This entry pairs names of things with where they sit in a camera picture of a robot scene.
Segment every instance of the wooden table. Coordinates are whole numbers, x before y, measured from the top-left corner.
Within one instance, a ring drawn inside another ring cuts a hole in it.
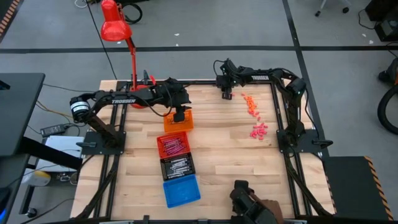
[[[115,88],[114,80],[101,82],[101,90]],[[231,101],[221,99],[221,90],[215,86],[191,85],[187,90],[195,125],[188,133],[188,140],[201,199],[176,208],[166,207],[156,145],[156,137],[165,134],[163,118],[149,108],[137,110],[129,106],[126,149],[119,163],[112,220],[142,220],[144,215],[150,215],[151,220],[230,219],[233,213],[229,193],[237,179],[248,180],[259,198],[277,200],[284,218],[293,218],[284,159],[278,150],[275,133],[277,120],[271,86],[234,88],[236,96]],[[248,114],[242,92],[253,96],[262,121],[268,125],[268,134],[262,141],[249,136],[256,119]],[[280,93],[278,97],[283,108]],[[159,105],[154,109],[162,113],[167,111]],[[111,112],[112,107],[107,106],[98,116],[108,123]],[[284,112],[282,115],[286,127]],[[302,121],[306,128],[312,127],[304,111]],[[312,154],[301,153],[300,156],[308,188],[326,210],[334,213],[321,160]],[[96,192],[102,161],[103,156],[95,156],[82,169],[71,217],[78,215]],[[300,212],[304,214],[302,196],[299,188],[296,189]],[[104,195],[101,215],[104,215],[108,193]]]

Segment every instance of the blue box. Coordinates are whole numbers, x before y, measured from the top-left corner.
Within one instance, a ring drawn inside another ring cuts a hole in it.
[[[194,174],[163,183],[167,208],[174,208],[200,199],[199,186]]]

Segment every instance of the orange tray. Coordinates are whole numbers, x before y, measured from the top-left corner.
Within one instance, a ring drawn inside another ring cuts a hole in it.
[[[182,149],[178,151],[167,150],[166,143],[172,141],[179,141],[179,143],[177,143],[177,147],[182,147]],[[187,133],[186,132],[173,133],[157,137],[157,148],[159,150],[159,156],[161,159],[190,152]]]
[[[191,110],[186,110],[184,112],[185,120],[181,121],[181,122],[177,122],[177,123],[175,123],[173,121],[174,114],[175,114],[175,112],[170,113],[169,115],[167,115],[166,117],[163,118],[164,131],[166,133],[191,131],[193,129],[193,117],[192,117]]]

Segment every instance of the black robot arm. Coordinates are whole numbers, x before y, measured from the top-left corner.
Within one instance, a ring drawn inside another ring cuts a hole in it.
[[[90,107],[88,100],[95,101],[95,104]],[[70,100],[70,109],[74,122],[89,124],[100,133],[107,147],[115,147],[121,142],[121,135],[116,132],[114,126],[105,124],[96,114],[106,105],[131,103],[141,106],[164,105],[166,108],[170,107],[170,111],[175,108],[174,121],[179,122],[185,119],[184,111],[190,109],[183,105],[191,102],[184,86],[177,80],[169,78],[163,85],[154,85],[137,91],[111,90],[84,93]]]
[[[244,86],[254,81],[271,81],[277,89],[282,93],[287,102],[287,127],[285,130],[280,131],[283,146],[279,144],[279,147],[288,148],[296,147],[305,134],[305,128],[301,122],[301,99],[306,90],[306,84],[304,80],[296,76],[294,73],[290,72],[284,68],[273,68],[268,70],[253,70],[252,68],[239,66],[238,68],[232,63],[230,59],[223,62],[220,69],[223,71],[222,75],[217,75],[216,85],[223,92],[223,99],[232,99],[232,88],[237,85]],[[282,79],[288,79],[291,82],[284,86]],[[313,139],[312,144],[317,144],[319,139]],[[328,145],[332,144],[331,141],[326,141]],[[319,215],[330,216],[316,198],[312,195],[311,191],[307,186],[301,181],[297,172],[293,168],[290,161],[289,153],[282,150],[285,156],[285,162],[287,163],[287,173],[290,175],[297,185],[300,187],[303,194],[308,198],[309,202]]]
[[[217,75],[217,87],[223,92],[223,99],[232,99],[232,88],[237,85],[245,86],[258,80],[269,80],[285,97],[287,107],[286,140],[291,146],[297,146],[301,136],[305,134],[305,128],[301,122],[301,99],[305,91],[305,82],[292,72],[284,68],[269,70],[254,70],[252,68],[239,66],[235,67],[230,59],[224,61],[220,67],[222,75]],[[291,80],[285,86],[282,79]]]

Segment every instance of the black clamp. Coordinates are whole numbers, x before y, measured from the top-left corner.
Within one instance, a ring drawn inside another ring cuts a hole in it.
[[[143,224],[149,224],[149,215],[144,215],[144,218],[142,219]]]

